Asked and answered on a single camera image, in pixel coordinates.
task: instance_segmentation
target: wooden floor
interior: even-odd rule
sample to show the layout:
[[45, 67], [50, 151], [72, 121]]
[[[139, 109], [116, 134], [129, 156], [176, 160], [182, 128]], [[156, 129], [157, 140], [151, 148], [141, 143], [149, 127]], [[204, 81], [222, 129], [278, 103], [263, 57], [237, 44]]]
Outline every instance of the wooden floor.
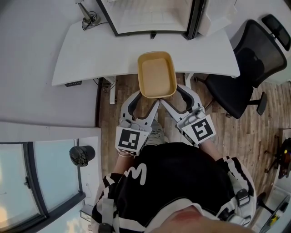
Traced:
[[[117, 158], [115, 150], [115, 131], [120, 118], [122, 103], [135, 91], [139, 90], [137, 75], [118, 76], [116, 85], [115, 105], [109, 104], [109, 93], [102, 92], [100, 99], [100, 122], [102, 129], [101, 159], [102, 174], [112, 172]], [[182, 74], [177, 74], [178, 83], [183, 84]], [[212, 99], [203, 83], [195, 83], [192, 79], [192, 89], [198, 93], [203, 106]], [[250, 171], [257, 193], [269, 193], [275, 178], [275, 171], [265, 174], [264, 170], [270, 166], [274, 157], [264, 154], [265, 150], [275, 152], [276, 141], [274, 136], [279, 128], [291, 128], [291, 85], [284, 83], [275, 85], [263, 82], [255, 89], [252, 99], [259, 99], [262, 91], [268, 96], [268, 104], [262, 116], [256, 112], [256, 106], [248, 106], [240, 119], [227, 118], [225, 110], [214, 104], [208, 113], [211, 115], [217, 135], [214, 143], [224, 156], [237, 156]], [[185, 104], [178, 92], [170, 101], [178, 110], [184, 110]], [[135, 116], [144, 116], [153, 101], [142, 98], [138, 104]], [[177, 129], [169, 114], [160, 106], [159, 122], [165, 129], [165, 135], [170, 142], [187, 142]]]

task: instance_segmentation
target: person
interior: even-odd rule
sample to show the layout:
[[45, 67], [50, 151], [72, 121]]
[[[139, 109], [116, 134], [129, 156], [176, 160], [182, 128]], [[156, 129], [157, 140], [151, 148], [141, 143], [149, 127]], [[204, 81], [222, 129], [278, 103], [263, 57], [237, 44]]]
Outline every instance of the person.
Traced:
[[93, 233], [251, 233], [256, 192], [239, 160], [222, 157], [210, 139], [199, 148], [166, 143], [156, 120], [152, 129], [140, 155], [119, 153], [104, 177]]

